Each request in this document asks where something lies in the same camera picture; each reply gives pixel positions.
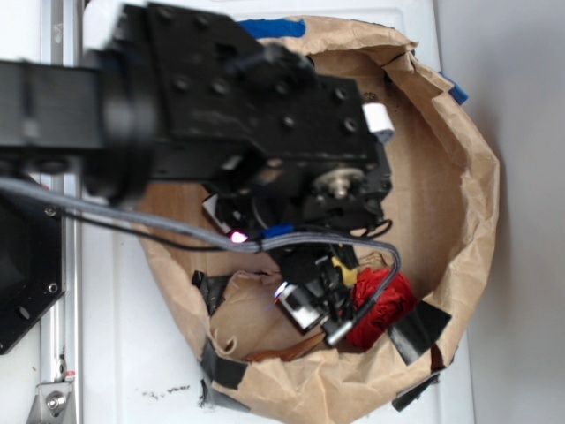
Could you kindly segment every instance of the red fabric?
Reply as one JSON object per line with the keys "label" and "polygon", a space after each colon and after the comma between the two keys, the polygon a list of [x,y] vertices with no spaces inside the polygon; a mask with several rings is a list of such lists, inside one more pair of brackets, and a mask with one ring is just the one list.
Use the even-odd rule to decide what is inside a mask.
{"label": "red fabric", "polygon": [[[352,291],[353,305],[356,309],[361,307],[365,299],[373,294],[389,272],[390,269],[373,271],[366,268],[358,275],[357,284]],[[417,303],[418,299],[412,293],[410,282],[404,274],[399,272],[369,314],[349,332],[347,340],[365,351],[370,349],[390,324],[407,315]]]}

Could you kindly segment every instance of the pink light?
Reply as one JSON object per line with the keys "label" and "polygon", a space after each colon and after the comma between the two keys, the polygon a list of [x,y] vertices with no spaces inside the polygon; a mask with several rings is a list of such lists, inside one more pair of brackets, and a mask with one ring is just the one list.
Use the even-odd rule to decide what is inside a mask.
{"label": "pink light", "polygon": [[248,237],[243,232],[239,231],[233,231],[230,238],[232,243],[243,243],[248,239]]}

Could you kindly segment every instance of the crumpled paper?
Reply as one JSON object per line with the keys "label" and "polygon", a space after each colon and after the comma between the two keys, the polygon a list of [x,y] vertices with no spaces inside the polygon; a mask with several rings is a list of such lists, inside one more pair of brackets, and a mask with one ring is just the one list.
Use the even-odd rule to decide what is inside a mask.
{"label": "crumpled paper", "polygon": [[[396,128],[387,146],[394,188],[383,207],[395,226],[383,239],[399,248],[403,273],[415,294],[452,315],[437,342],[448,365],[486,286],[498,219],[499,163],[448,93],[452,84],[411,54],[415,42],[374,24],[297,19],[305,20],[305,36],[264,42],[281,42],[311,55],[320,73],[355,78],[365,98],[388,107]],[[156,185],[140,208],[210,228],[200,213],[203,196],[195,185]],[[197,358],[206,337],[220,356],[232,358],[234,351],[226,348],[233,344],[225,342],[240,336],[225,334],[227,327],[208,317],[200,293],[190,283],[192,272],[276,271],[276,265],[265,254],[187,254],[142,243],[155,280]],[[372,265],[371,260],[377,267],[390,261],[386,255],[358,250],[359,256],[368,254],[369,259],[361,261],[364,266]],[[217,314],[230,305],[224,302]],[[234,333],[245,332],[233,320],[245,317],[249,307],[235,307],[232,312],[238,314],[225,309]],[[325,348],[291,362],[264,360],[248,366],[236,390],[217,382],[213,387],[253,413],[283,422],[341,424],[394,399],[430,372],[429,351],[406,366],[385,334],[365,353]]]}

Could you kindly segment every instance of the brown paper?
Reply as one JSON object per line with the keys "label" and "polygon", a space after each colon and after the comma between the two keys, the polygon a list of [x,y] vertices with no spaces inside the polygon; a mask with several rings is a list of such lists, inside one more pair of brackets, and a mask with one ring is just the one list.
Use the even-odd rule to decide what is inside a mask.
{"label": "brown paper", "polygon": [[[452,315],[437,343],[448,365],[491,266],[498,218],[498,161],[448,93],[452,84],[411,54],[414,42],[383,26],[304,19],[304,37],[275,42],[312,55],[320,73],[355,78],[364,97],[388,107],[396,128],[396,137],[387,146],[394,188],[383,207],[395,225],[383,239],[399,248],[403,272],[414,292]],[[156,186],[141,208],[207,227],[200,214],[203,195],[194,185]],[[212,320],[190,284],[195,269],[209,275],[276,270],[268,256],[187,254],[152,242],[143,244],[177,325],[198,357],[206,336],[213,339],[218,354],[235,359],[253,349],[290,346],[301,338],[277,317],[278,312],[266,319],[266,325],[258,326],[260,340],[253,340],[250,320],[258,315],[250,308],[265,307],[273,290],[260,277],[235,278],[226,293],[228,299]],[[360,256],[369,253],[358,251]],[[389,259],[372,253],[361,262],[379,267]],[[234,281],[240,286],[234,287]],[[214,388],[249,406],[253,413],[283,422],[348,423],[422,381],[430,370],[430,352],[406,366],[385,334],[365,353],[321,348],[292,362],[264,360],[247,368],[237,390],[217,382]]]}

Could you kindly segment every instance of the metal clamp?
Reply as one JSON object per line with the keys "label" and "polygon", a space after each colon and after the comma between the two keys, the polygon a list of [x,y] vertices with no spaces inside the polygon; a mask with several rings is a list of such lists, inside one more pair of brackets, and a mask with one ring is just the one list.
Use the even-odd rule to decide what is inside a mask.
{"label": "metal clamp", "polygon": [[75,410],[72,382],[40,384],[26,424],[72,424]]}

